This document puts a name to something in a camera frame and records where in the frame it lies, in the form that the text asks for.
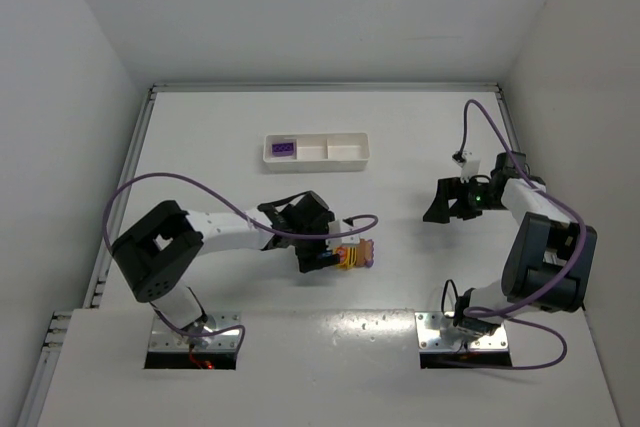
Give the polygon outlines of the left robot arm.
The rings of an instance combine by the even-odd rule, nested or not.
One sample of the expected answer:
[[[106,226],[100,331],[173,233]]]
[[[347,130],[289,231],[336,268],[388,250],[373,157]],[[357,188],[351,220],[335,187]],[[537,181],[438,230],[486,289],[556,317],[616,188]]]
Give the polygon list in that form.
[[[325,236],[335,215],[308,191],[235,213],[203,213],[163,201],[112,245],[135,299],[150,304],[174,331],[200,335],[208,315],[182,277],[198,256],[231,250],[294,249],[298,269],[331,267],[340,256]]]

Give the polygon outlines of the purple half-round lego brick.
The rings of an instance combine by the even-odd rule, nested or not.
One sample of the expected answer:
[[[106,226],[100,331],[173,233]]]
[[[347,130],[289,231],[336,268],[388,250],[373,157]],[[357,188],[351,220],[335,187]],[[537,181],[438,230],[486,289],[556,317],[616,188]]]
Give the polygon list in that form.
[[[295,142],[277,142],[271,145],[271,154],[274,157],[294,156],[296,152]]]

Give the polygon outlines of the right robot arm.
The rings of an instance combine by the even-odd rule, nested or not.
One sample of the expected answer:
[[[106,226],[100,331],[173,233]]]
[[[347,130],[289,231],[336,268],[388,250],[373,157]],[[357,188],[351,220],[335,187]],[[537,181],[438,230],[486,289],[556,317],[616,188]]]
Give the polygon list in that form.
[[[523,153],[498,154],[488,175],[479,172],[480,162],[467,151],[454,153],[452,159],[461,173],[438,180],[423,220],[447,224],[453,218],[467,221],[486,211],[506,210],[518,232],[501,278],[458,295],[453,314],[442,327],[469,340],[491,335],[506,319],[495,313],[528,297],[533,300],[508,316],[580,308],[597,242],[595,229],[581,227],[546,197],[545,182],[530,174]]]

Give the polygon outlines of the yellow oval orange-pattern lego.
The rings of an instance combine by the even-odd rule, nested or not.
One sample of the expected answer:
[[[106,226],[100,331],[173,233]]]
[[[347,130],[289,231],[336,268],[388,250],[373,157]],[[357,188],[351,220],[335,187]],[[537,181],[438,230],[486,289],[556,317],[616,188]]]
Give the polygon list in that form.
[[[347,270],[344,268],[344,260],[347,249],[347,246],[340,246],[334,250],[334,254],[339,257],[339,262],[337,263],[336,267],[342,270]]]

